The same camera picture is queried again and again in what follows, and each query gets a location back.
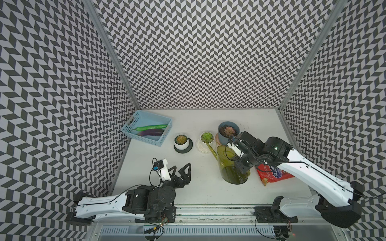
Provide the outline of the green transparent watering can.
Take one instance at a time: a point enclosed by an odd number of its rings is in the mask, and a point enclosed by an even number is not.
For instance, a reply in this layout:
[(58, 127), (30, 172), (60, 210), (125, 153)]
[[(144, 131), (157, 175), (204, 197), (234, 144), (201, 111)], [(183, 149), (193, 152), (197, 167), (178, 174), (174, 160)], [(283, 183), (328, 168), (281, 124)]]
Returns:
[(207, 140), (200, 138), (200, 141), (204, 143), (204, 147), (209, 148), (209, 151), (217, 161), (222, 178), (228, 183), (239, 185), (248, 180), (250, 171), (247, 171), (246, 174), (244, 174), (236, 168), (234, 162), (236, 153), (228, 147), (228, 143), (232, 140), (233, 139), (228, 140), (225, 146), (218, 146), (215, 151)]

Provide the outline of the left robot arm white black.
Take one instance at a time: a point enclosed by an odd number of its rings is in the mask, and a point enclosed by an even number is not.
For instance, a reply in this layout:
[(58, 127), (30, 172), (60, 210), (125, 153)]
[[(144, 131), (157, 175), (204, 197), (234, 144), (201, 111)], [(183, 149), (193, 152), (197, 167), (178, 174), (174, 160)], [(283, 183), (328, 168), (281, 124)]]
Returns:
[(134, 185), (115, 196), (92, 197), (77, 193), (74, 210), (67, 214), (65, 222), (73, 226), (89, 226), (93, 222), (128, 217), (136, 223), (173, 223), (177, 208), (174, 206), (176, 190), (191, 182), (191, 163), (180, 170), (167, 168), (167, 160), (156, 161), (153, 170), (159, 173), (160, 183)]

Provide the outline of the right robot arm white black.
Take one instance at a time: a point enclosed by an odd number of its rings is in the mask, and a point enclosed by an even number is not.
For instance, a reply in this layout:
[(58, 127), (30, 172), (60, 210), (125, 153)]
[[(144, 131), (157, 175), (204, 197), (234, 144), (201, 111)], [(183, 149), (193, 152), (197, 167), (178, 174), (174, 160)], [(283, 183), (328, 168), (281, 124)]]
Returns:
[(295, 223), (299, 217), (310, 217), (323, 218), (339, 228), (349, 228), (361, 219), (362, 206), (358, 201), (364, 186), (333, 176), (284, 140), (270, 137), (262, 142), (250, 133), (242, 132), (229, 140), (227, 147), (236, 154), (233, 161), (240, 172), (246, 173), (261, 164), (273, 166), (293, 175), (316, 192), (309, 197), (276, 197), (270, 210), (255, 208), (258, 222)]

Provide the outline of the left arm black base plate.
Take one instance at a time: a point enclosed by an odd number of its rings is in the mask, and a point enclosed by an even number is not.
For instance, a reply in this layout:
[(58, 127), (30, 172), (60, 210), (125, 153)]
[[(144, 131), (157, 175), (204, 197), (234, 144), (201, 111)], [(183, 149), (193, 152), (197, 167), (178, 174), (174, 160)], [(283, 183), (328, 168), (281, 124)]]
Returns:
[(143, 220), (135, 219), (135, 223), (174, 223), (176, 219), (176, 210), (177, 208), (175, 206), (166, 207), (163, 211), (151, 210), (150, 213), (144, 215)]

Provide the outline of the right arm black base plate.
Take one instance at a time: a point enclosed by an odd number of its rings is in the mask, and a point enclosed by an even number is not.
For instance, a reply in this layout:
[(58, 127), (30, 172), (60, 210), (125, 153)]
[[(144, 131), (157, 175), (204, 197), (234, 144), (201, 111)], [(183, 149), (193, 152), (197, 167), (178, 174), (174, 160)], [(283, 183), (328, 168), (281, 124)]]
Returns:
[(280, 210), (280, 203), (283, 196), (274, 199), (271, 206), (255, 206), (254, 216), (258, 223), (298, 223), (297, 216), (287, 216)]

